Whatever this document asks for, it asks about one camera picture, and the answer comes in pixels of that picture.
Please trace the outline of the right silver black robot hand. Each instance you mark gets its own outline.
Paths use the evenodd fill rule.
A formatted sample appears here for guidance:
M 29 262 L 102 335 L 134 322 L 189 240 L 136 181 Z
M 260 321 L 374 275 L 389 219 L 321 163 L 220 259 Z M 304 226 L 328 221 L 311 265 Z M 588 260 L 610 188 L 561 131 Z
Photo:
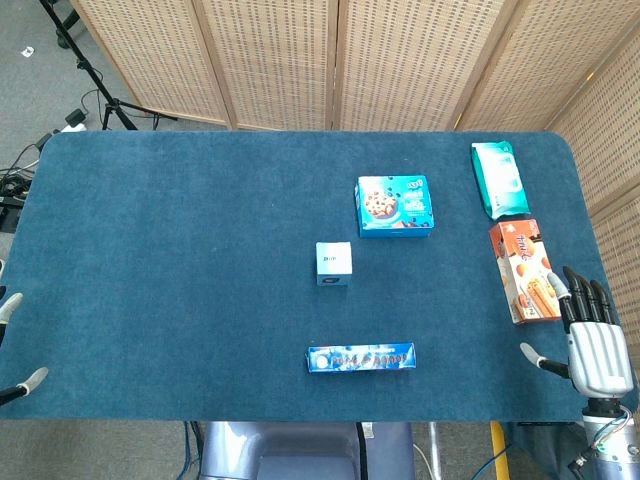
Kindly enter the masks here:
M 588 281 L 571 268 L 563 277 L 547 275 L 554 289 L 567 340 L 568 361 L 550 360 L 527 343 L 520 344 L 535 367 L 572 382 L 589 399 L 620 399 L 634 388 L 627 344 L 616 323 L 611 299 L 595 280 Z

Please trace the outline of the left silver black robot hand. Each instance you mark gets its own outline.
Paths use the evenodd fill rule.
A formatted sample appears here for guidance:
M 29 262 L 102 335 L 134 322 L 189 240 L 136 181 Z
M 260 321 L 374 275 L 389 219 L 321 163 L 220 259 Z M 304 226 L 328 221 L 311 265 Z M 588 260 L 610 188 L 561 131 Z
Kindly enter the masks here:
M 11 320 L 13 313 L 18 309 L 23 300 L 22 293 L 15 293 L 11 295 L 2 305 L 1 305 L 1 337 L 0 342 L 4 341 L 5 333 L 7 330 L 7 326 Z M 2 406 L 17 400 L 22 397 L 29 396 L 33 393 L 40 384 L 46 379 L 48 376 L 49 370 L 47 367 L 41 367 L 35 370 L 26 380 L 13 387 L 8 387 L 1 390 L 1 401 L 0 404 Z

